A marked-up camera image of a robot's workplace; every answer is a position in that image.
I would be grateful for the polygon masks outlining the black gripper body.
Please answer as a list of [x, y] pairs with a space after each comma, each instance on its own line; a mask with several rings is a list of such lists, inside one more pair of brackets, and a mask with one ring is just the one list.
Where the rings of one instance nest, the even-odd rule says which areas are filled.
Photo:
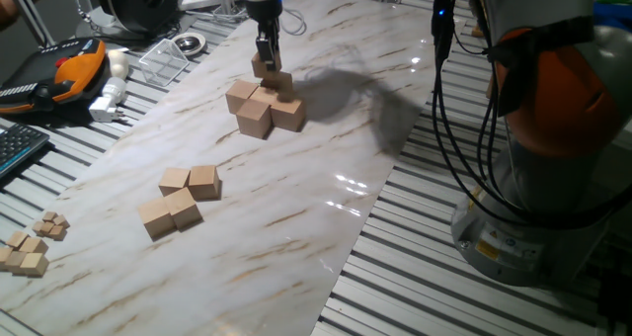
[[261, 37], [277, 39], [282, 0], [246, 0], [248, 15], [258, 24]]

